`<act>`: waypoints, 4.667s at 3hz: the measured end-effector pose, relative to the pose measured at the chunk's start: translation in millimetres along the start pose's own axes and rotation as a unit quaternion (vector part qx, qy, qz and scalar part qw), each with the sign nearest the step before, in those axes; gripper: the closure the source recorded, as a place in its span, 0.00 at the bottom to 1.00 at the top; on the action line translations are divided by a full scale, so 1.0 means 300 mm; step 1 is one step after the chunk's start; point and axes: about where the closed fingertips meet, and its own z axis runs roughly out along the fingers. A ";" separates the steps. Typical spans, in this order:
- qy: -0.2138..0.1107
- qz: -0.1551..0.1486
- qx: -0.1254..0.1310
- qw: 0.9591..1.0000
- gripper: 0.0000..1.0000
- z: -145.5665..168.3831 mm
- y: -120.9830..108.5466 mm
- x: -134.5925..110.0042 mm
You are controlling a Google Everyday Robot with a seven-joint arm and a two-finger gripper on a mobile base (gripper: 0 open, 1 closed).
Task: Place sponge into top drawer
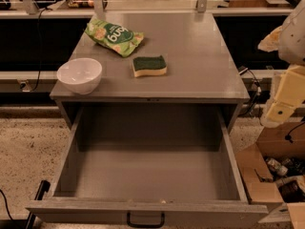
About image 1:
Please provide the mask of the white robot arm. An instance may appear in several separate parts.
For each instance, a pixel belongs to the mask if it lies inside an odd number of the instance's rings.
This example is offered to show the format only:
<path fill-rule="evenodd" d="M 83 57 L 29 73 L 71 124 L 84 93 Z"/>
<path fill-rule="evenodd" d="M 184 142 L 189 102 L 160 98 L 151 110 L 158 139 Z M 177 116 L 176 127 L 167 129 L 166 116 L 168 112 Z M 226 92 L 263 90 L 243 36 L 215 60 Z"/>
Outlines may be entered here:
<path fill-rule="evenodd" d="M 271 96 L 263 110 L 262 124 L 275 128 L 283 124 L 305 100 L 305 0 L 301 0 L 284 23 L 257 46 L 261 51 L 278 51 L 289 67 L 274 74 Z"/>

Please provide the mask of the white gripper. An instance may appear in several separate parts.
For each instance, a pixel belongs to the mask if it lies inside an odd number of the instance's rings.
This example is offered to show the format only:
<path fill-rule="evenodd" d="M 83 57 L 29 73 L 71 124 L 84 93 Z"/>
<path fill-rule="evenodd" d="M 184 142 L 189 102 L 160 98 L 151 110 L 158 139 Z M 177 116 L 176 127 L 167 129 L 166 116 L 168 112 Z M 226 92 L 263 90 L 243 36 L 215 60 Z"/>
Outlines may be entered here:
<path fill-rule="evenodd" d="M 290 65 L 282 73 L 275 72 L 270 98 L 263 109 L 261 123 L 275 128 L 286 122 L 305 101 L 305 67 Z"/>

